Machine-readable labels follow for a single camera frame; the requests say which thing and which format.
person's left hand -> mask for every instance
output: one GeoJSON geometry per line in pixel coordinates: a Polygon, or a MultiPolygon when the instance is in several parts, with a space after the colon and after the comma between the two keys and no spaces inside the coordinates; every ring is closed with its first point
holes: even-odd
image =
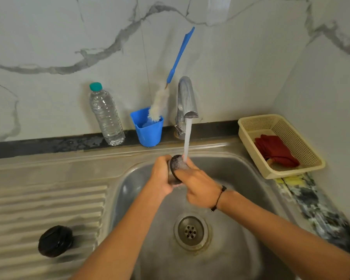
{"type": "Polygon", "coordinates": [[[162,191],[165,195],[172,192],[172,185],[168,183],[168,167],[167,161],[171,159],[171,155],[160,156],[156,159],[151,176],[147,183],[148,186],[154,187],[159,191],[162,191]]]}

person's right hand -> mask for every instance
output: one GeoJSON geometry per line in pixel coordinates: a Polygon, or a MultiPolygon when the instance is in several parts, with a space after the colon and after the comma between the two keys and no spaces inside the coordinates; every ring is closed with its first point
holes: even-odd
{"type": "Polygon", "coordinates": [[[191,159],[187,158],[190,169],[175,170],[175,175],[187,186],[187,199],[199,207],[212,208],[215,206],[222,186],[200,170],[191,159]]]}

water stream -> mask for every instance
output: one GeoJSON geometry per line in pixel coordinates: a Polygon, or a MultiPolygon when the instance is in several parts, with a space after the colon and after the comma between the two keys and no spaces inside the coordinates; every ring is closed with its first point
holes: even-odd
{"type": "Polygon", "coordinates": [[[188,157],[188,149],[189,149],[189,139],[191,137],[191,130],[192,130],[192,118],[185,118],[185,139],[184,139],[184,162],[187,162],[188,157]]]}

person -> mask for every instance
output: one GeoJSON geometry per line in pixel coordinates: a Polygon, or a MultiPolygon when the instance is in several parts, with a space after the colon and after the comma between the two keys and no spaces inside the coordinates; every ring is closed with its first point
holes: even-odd
{"type": "MultiPolygon", "coordinates": [[[[163,199],[172,192],[168,184],[167,161],[157,158],[151,177],[126,215],[97,249],[87,258],[72,280],[131,277],[150,224],[163,199]]],[[[187,159],[189,170],[176,170],[187,186],[187,199],[196,206],[216,208],[270,248],[302,280],[350,279],[350,254],[327,243],[285,219],[264,210],[233,190],[222,186],[187,159]]]]}

red cloth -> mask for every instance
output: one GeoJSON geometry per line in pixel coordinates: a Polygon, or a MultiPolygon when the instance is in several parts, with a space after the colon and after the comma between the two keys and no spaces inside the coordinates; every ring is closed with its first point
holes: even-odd
{"type": "Polygon", "coordinates": [[[286,147],[278,136],[266,136],[262,134],[260,138],[257,137],[255,139],[254,144],[265,160],[272,159],[274,162],[291,168],[299,165],[299,161],[293,157],[289,148],[286,147]]]}

